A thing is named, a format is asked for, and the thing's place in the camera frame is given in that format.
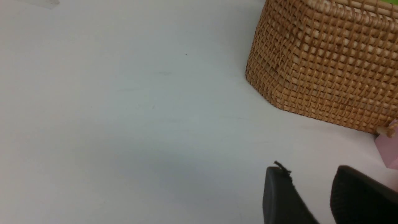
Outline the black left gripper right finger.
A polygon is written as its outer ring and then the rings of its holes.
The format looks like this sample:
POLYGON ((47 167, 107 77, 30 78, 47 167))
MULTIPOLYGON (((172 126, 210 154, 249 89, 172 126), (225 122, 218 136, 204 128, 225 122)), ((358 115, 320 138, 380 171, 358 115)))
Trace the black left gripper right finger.
POLYGON ((396 224, 398 193, 342 165, 332 183, 330 209, 337 224, 396 224))

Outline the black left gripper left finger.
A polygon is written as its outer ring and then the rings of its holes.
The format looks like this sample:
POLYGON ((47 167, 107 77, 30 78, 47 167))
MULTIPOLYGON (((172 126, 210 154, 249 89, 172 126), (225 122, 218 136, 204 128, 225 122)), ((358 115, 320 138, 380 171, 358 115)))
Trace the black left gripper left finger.
POLYGON ((265 224, 318 224, 308 209, 290 175, 280 162, 267 167, 263 190, 263 219, 265 224))

